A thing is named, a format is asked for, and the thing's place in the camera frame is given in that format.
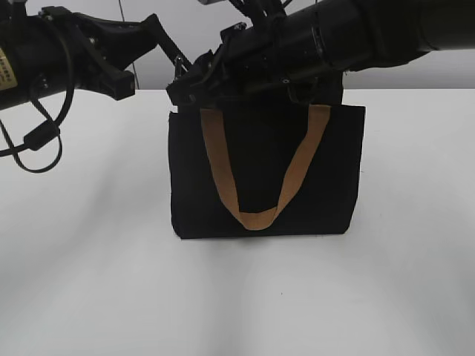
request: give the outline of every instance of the screw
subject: screw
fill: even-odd
[[[42,79],[42,88],[43,89],[48,89],[50,87],[50,85],[48,84],[48,81],[46,80],[46,78],[43,78]]]

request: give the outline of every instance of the yellow label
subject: yellow label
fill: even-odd
[[[15,73],[8,61],[5,52],[0,47],[0,90],[7,90],[18,85]]]

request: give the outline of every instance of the tan handle strap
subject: tan handle strap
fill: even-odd
[[[284,177],[276,207],[261,213],[244,213],[239,209],[238,191],[229,161],[223,113],[214,109],[201,110],[201,126],[209,163],[221,202],[244,228],[260,231],[270,227],[279,214],[300,190],[310,163],[315,156],[325,128],[330,120],[331,107],[310,105],[307,135],[298,146]]]

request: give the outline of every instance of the wire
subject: wire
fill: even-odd
[[[9,147],[8,150],[0,151],[0,157],[11,155],[11,156],[13,156],[13,158],[15,159],[16,164],[20,168],[22,168],[25,171],[30,172],[30,173],[40,174],[40,173],[45,173],[45,172],[53,169],[54,167],[56,167],[57,164],[59,163],[59,161],[62,158],[63,145],[62,145],[59,126],[64,122],[66,116],[69,113],[69,110],[71,109],[71,105],[73,104],[74,91],[75,91],[76,87],[75,87],[75,78],[74,78],[73,57],[71,55],[71,51],[68,47],[68,43],[66,42],[64,36],[62,35],[61,32],[58,31],[58,29],[56,29],[56,27],[54,27],[53,24],[51,24],[50,21],[48,21],[46,19],[42,19],[42,18],[34,18],[34,19],[35,19],[35,21],[36,20],[41,21],[42,24],[46,24],[46,27],[48,27],[48,29],[58,39],[60,45],[62,46],[62,49],[64,50],[65,57],[66,57],[66,63],[67,63],[67,66],[68,66],[68,83],[67,83],[67,86],[66,86],[65,101],[63,103],[63,106],[62,106],[56,120],[53,120],[53,118],[48,113],[48,111],[45,109],[45,107],[39,102],[39,93],[38,93],[37,90],[38,90],[38,87],[39,87],[39,81],[42,80],[42,77],[38,76],[31,83],[31,86],[30,86],[30,101],[33,104],[33,106],[46,118],[46,122],[48,124],[50,124],[48,130],[51,130],[51,132],[53,133],[53,136],[51,137],[51,139],[55,138],[55,137],[58,139],[59,150],[58,150],[58,154],[56,155],[55,160],[51,164],[49,164],[47,167],[44,167],[44,168],[41,168],[41,169],[36,169],[36,170],[35,169],[29,169],[28,167],[26,167],[23,164],[22,160],[19,157],[19,153],[21,153],[23,151],[26,151],[27,149],[33,149],[33,148],[30,147],[29,145],[26,145],[26,143],[24,143],[20,146],[15,146],[13,144],[13,141],[12,141],[6,127],[4,126],[3,122],[0,120],[0,129],[1,129],[1,132],[3,134],[3,137],[5,138],[5,141],[7,142],[7,145]],[[42,131],[42,129],[44,128],[43,124],[41,124],[35,130],[33,130],[31,133],[36,134],[36,132]],[[51,139],[48,139],[48,137],[47,138],[37,137],[37,139],[39,140],[39,142],[37,142],[37,143],[39,143],[39,147],[42,147],[46,143],[49,143],[49,141],[51,140]]]
[[[282,6],[284,7],[284,9],[285,9],[287,6],[289,6],[292,1],[294,1],[294,0],[286,0],[286,1],[284,1],[283,4],[282,4]]]

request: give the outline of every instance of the white wall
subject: white wall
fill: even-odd
[[[314,0],[294,0],[298,10]],[[29,8],[63,4],[92,16],[119,19],[119,0],[30,0]],[[139,21],[156,13],[170,36],[190,58],[220,44],[219,32],[243,17],[226,3],[203,6],[197,0],[122,0],[125,17]],[[164,88],[173,79],[173,67],[160,49],[137,62],[141,88]],[[475,88],[475,50],[432,53],[407,66],[349,73],[346,88]]]

